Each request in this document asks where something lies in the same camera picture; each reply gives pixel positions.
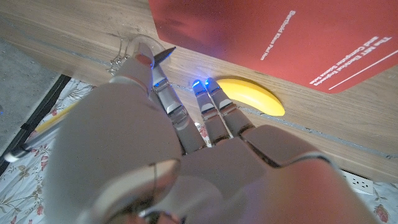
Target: banana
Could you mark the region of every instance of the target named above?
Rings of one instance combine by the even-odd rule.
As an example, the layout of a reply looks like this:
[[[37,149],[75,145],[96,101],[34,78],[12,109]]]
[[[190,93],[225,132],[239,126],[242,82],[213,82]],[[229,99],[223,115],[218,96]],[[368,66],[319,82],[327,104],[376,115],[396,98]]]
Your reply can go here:
[[[285,114],[282,103],[264,88],[231,78],[217,80],[217,83],[232,100],[238,100],[271,116],[283,116]]]

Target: power outlet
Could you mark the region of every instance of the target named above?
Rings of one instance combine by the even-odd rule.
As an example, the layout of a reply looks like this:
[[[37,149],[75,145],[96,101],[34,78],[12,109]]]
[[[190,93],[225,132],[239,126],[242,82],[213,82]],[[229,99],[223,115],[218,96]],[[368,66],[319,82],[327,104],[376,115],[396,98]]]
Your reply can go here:
[[[342,172],[343,172],[343,177],[347,180],[348,184],[352,188],[363,190],[373,195],[373,181],[343,170]]]

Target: floral fabric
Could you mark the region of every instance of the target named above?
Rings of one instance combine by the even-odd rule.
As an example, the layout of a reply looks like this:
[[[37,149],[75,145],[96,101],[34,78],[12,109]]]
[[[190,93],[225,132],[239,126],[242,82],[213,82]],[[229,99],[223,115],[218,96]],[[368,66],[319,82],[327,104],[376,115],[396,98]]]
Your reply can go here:
[[[82,99],[94,87],[71,79],[51,112],[42,120],[46,122]],[[196,124],[208,146],[210,140],[206,128]],[[45,223],[45,200],[42,187],[45,185],[46,166],[51,159],[53,139],[43,142],[29,155],[9,164],[0,176],[0,223]],[[398,223],[398,184],[374,183],[374,195],[358,194],[381,223]]]

